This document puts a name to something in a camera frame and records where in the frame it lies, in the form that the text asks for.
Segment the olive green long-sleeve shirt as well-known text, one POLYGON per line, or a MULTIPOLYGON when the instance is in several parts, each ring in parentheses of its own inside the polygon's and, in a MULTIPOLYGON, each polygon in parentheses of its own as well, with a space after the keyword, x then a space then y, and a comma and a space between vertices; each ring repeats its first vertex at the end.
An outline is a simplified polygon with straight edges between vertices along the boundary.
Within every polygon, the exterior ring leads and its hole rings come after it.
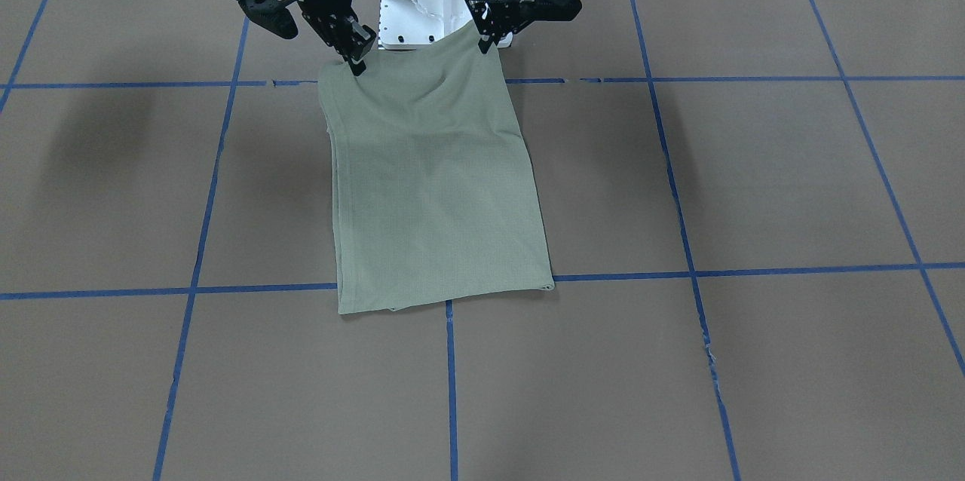
POLYGON ((417 51, 326 64, 341 316, 554 286, 501 58, 468 23, 417 51))

